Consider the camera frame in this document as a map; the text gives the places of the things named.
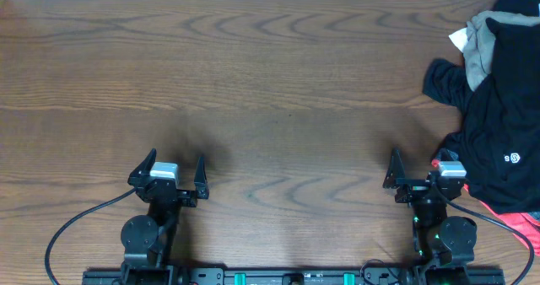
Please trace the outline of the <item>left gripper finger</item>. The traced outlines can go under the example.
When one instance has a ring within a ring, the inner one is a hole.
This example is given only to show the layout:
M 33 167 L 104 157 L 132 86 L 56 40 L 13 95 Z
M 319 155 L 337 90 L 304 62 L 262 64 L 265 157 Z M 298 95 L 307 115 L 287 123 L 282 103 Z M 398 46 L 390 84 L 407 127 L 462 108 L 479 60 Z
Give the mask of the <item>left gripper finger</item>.
M 146 158 L 130 173 L 127 183 L 130 186 L 145 186 L 151 179 L 150 171 L 156 160 L 157 150 L 152 148 Z
M 197 161 L 197 167 L 194 176 L 195 192 L 198 199 L 209 198 L 208 179 L 205 170 L 205 159 L 200 157 Z

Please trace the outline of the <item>black logo shirt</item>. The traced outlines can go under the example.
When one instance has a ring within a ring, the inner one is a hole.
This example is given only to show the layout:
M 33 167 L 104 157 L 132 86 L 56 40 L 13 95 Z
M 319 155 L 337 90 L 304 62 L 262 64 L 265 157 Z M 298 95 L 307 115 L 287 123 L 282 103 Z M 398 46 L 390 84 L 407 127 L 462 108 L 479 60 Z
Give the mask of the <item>black logo shirt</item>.
M 433 60 L 423 92 L 462 113 L 459 132 L 441 144 L 466 172 L 469 193 L 494 212 L 539 209 L 539 27 L 488 18 L 490 74 L 470 89 L 463 67 Z

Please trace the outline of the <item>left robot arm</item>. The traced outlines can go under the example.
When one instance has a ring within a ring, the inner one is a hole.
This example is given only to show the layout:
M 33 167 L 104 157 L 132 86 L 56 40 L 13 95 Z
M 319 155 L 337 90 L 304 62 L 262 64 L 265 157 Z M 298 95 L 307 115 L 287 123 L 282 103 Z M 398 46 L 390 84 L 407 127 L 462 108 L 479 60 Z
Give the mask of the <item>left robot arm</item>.
M 192 190 L 179 187 L 177 164 L 156 160 L 157 150 L 130 173 L 127 183 L 148 204 L 148 212 L 130 218 L 121 229 L 124 260 L 120 284 L 189 284 L 189 272 L 170 263 L 170 253 L 183 207 L 209 198 L 203 157 L 197 161 Z

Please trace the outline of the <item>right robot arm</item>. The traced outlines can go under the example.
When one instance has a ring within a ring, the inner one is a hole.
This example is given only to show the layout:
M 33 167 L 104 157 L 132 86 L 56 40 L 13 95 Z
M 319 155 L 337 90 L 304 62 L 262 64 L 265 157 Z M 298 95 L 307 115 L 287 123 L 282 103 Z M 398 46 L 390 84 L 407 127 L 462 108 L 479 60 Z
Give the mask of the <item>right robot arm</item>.
M 397 275 L 400 284 L 469 284 L 467 264 L 474 260 L 477 225 L 470 218 L 449 216 L 449 201 L 465 184 L 461 163 L 443 161 L 425 179 L 405 174 L 398 148 L 391 151 L 382 187 L 396 192 L 395 202 L 413 209 L 413 247 L 418 262 Z

